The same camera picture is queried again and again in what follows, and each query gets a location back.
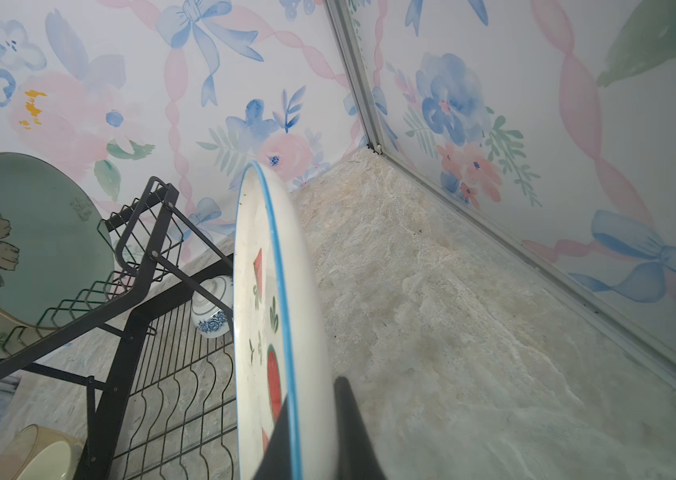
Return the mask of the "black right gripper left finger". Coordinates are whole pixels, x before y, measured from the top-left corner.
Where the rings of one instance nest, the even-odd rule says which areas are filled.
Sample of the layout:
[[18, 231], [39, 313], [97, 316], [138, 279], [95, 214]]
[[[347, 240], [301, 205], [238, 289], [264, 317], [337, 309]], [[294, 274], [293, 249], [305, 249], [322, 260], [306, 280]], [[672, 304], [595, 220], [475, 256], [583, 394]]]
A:
[[290, 444], [290, 423], [288, 400], [282, 405], [282, 410], [275, 424], [273, 436], [264, 453], [254, 477], [254, 480], [291, 480], [292, 461]]

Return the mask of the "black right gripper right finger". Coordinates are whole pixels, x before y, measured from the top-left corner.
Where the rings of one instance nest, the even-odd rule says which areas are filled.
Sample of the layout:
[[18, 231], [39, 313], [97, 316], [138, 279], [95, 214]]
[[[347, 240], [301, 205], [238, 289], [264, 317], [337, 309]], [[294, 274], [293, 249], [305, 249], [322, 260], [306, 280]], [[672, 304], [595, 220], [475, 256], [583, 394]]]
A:
[[339, 479], [386, 479], [353, 389], [346, 377], [334, 383], [339, 434]]

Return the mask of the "white plate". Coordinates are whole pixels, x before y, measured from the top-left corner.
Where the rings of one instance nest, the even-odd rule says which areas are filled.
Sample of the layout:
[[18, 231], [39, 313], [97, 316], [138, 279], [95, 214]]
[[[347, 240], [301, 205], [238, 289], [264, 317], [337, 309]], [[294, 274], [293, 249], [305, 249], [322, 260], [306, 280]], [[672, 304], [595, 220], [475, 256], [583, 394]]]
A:
[[233, 264], [240, 476], [253, 479], [288, 400], [292, 479], [335, 479], [337, 412], [315, 272], [287, 187], [257, 162], [241, 180]]

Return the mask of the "blue floral bowl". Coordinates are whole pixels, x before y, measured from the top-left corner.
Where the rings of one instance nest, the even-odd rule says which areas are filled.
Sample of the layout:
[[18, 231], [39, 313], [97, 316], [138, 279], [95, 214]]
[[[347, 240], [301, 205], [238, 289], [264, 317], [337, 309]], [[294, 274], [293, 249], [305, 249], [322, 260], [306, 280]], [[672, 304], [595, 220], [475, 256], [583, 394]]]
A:
[[[203, 281], [201, 286], [226, 306], [233, 306], [231, 276], [216, 276]], [[231, 330], [228, 315], [200, 292], [192, 296], [190, 317], [199, 334], [207, 339], [222, 337]]]

